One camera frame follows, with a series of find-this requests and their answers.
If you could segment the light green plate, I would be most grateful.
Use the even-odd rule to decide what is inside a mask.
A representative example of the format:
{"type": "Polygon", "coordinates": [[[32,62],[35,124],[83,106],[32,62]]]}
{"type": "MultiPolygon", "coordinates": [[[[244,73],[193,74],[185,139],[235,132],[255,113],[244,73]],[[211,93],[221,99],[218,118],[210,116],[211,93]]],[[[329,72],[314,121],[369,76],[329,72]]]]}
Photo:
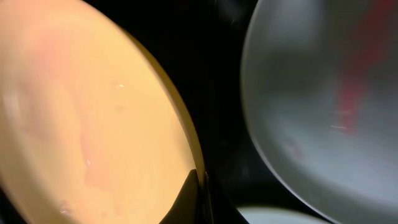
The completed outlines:
{"type": "Polygon", "coordinates": [[[267,167],[336,223],[397,222],[397,0],[260,0],[241,62],[267,167]]]}
{"type": "Polygon", "coordinates": [[[249,224],[328,224],[319,218],[282,208],[240,207],[238,211],[249,224]]]}

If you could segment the yellow plate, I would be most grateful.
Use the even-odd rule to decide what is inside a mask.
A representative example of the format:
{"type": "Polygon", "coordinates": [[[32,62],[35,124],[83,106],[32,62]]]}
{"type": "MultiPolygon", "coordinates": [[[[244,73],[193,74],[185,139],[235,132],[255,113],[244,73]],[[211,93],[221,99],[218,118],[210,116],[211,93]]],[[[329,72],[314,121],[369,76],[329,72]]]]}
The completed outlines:
{"type": "Polygon", "coordinates": [[[1,187],[26,222],[164,222],[199,151],[173,83],[111,19],[1,2],[1,187]]]}

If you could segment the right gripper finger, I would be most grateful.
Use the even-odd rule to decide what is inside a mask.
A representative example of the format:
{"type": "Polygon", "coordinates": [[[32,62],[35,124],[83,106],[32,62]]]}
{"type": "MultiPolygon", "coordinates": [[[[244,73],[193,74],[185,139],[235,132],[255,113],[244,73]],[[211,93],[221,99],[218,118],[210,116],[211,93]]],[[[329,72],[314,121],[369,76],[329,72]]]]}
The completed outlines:
{"type": "Polygon", "coordinates": [[[202,196],[195,169],[188,173],[177,198],[160,224],[203,224],[202,196]]]}

